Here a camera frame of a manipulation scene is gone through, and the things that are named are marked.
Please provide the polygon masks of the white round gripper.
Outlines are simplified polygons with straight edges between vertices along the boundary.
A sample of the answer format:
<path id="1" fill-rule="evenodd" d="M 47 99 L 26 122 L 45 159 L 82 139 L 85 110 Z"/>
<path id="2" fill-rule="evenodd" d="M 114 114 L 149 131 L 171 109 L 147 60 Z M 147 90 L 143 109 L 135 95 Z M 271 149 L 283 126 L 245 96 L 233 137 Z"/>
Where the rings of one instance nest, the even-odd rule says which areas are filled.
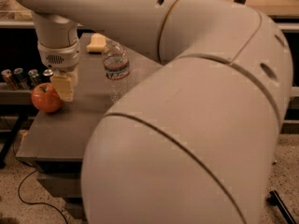
<path id="1" fill-rule="evenodd" d="M 65 102 L 72 102 L 74 87 L 78 85 L 77 65 L 80 54 L 78 41 L 69 47 L 59 49 L 48 48 L 38 42 L 37 48 L 41 62 L 49 69 L 56 69 L 50 82 L 58 92 L 59 97 Z"/>

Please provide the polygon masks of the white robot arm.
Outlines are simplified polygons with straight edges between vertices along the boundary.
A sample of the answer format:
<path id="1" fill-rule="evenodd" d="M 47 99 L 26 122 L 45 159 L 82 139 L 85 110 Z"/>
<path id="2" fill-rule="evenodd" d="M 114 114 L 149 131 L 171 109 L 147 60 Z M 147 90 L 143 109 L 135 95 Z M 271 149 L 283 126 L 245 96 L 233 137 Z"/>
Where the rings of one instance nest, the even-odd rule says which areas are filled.
<path id="1" fill-rule="evenodd" d="M 86 146 L 89 224 L 259 224 L 292 56 L 263 13 L 223 0 L 17 0 L 160 64 Z"/>

